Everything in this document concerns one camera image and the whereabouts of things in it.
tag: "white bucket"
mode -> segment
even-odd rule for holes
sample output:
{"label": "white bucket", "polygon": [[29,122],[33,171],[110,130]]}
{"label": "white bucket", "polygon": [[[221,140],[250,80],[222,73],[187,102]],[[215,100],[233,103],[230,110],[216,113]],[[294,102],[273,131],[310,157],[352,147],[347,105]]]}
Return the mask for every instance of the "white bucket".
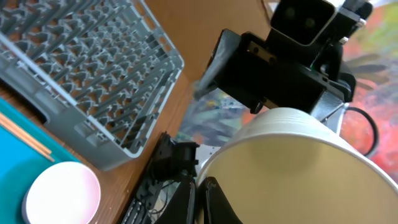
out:
{"label": "white bucket", "polygon": [[292,108],[256,116],[209,158],[198,184],[206,176],[217,179],[244,224],[398,223],[398,185]]}

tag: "screw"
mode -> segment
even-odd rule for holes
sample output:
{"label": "screw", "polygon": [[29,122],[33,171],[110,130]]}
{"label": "screw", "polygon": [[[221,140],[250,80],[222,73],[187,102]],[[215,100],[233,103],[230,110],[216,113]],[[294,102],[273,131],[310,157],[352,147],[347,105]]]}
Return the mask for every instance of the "screw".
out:
{"label": "screw", "polygon": [[362,27],[364,27],[366,25],[366,20],[364,20],[364,19],[360,19],[357,23],[356,23],[356,26],[358,27],[358,28],[362,28]]}
{"label": "screw", "polygon": [[341,43],[342,45],[345,45],[347,42],[348,42],[348,37],[343,37],[339,41],[339,43]]}

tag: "black plastic part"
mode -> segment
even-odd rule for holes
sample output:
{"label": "black plastic part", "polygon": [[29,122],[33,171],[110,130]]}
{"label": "black plastic part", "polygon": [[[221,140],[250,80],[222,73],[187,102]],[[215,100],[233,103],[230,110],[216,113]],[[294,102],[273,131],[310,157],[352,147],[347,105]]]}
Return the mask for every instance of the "black plastic part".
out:
{"label": "black plastic part", "polygon": [[269,32],[266,42],[268,50],[273,54],[283,55],[284,58],[295,60],[306,67],[311,67],[325,45],[316,41],[312,45],[302,46],[275,30]]}
{"label": "black plastic part", "polygon": [[161,138],[158,146],[160,150],[154,154],[153,158],[152,173],[154,178],[158,181],[180,181],[183,172],[196,177],[195,165],[198,165],[198,161],[195,159],[195,155],[197,147],[199,145],[195,142],[177,143],[171,140],[169,135]]}
{"label": "black plastic part", "polygon": [[197,190],[196,219],[202,209],[205,214],[205,224],[242,224],[214,177],[207,177]]}
{"label": "black plastic part", "polygon": [[325,66],[325,73],[331,81],[338,82],[340,79],[340,65],[343,59],[343,46],[328,45],[323,50],[323,54],[314,62],[314,69],[321,71],[321,66]]}
{"label": "black plastic part", "polygon": [[354,90],[356,88],[356,79],[345,63],[341,63],[338,83],[350,88],[351,94],[349,94],[349,98],[346,98],[346,101],[352,102],[354,98]]}
{"label": "black plastic part", "polygon": [[157,153],[163,154],[163,152],[170,150],[167,147],[171,144],[170,141],[170,136],[167,133],[162,133],[140,179],[137,182],[136,187],[131,194],[131,198],[127,203],[128,206],[126,206],[122,211],[123,215],[119,218],[118,223],[146,224],[147,220],[150,221],[148,210],[155,206],[156,200],[164,184],[163,181],[158,181],[153,176],[152,167],[154,156]]}
{"label": "black plastic part", "polygon": [[368,19],[373,10],[373,5],[367,0],[345,1],[343,7],[352,12],[355,12],[363,19]]}
{"label": "black plastic part", "polygon": [[155,206],[164,182],[167,180],[186,181],[188,177],[191,177],[188,179],[191,181],[192,177],[196,176],[195,165],[198,161],[195,160],[195,154],[198,146],[195,142],[177,143],[167,133],[162,133],[131,194],[128,206],[122,212],[124,215],[119,218],[118,223],[146,224],[150,222],[148,210]]}
{"label": "black plastic part", "polygon": [[[222,41],[227,41],[226,39],[221,38],[219,45],[223,45]],[[271,65],[263,58],[248,52],[251,42],[263,49],[270,47],[252,33],[243,34],[235,53],[214,77],[218,88],[250,108],[251,113],[258,113],[266,100],[280,107],[297,108],[309,113],[313,111],[313,106],[324,91],[332,92],[342,101],[352,95],[350,87],[325,82],[323,75],[294,60],[277,57]]]}
{"label": "black plastic part", "polygon": [[192,224],[194,206],[195,180],[190,176],[184,176],[163,214],[155,224]]}
{"label": "black plastic part", "polygon": [[356,24],[360,18],[359,15],[342,7],[335,18],[330,22],[330,25],[323,31],[318,41],[339,45],[338,42],[341,38],[351,37],[358,29]]}

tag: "black metal bracket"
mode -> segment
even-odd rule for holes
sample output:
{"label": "black metal bracket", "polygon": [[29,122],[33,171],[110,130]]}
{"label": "black metal bracket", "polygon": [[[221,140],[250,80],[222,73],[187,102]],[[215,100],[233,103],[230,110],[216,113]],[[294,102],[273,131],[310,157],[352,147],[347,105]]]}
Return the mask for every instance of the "black metal bracket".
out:
{"label": "black metal bracket", "polygon": [[167,133],[162,133],[118,223],[151,223],[148,211],[155,206],[164,182],[196,177],[197,147],[195,142],[175,142]]}

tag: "colorful painting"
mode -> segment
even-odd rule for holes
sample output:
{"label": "colorful painting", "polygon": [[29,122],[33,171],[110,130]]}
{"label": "colorful painting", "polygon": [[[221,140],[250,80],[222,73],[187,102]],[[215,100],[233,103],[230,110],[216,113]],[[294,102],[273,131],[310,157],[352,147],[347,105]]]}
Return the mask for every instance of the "colorful painting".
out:
{"label": "colorful painting", "polygon": [[[376,121],[380,144],[372,160],[398,181],[398,3],[376,8],[364,29],[345,45],[344,60],[358,81],[352,106]],[[192,101],[179,129],[179,141],[222,146],[254,116],[236,100],[215,90]],[[341,136],[357,150],[372,144],[372,129],[355,112],[347,112]]]}

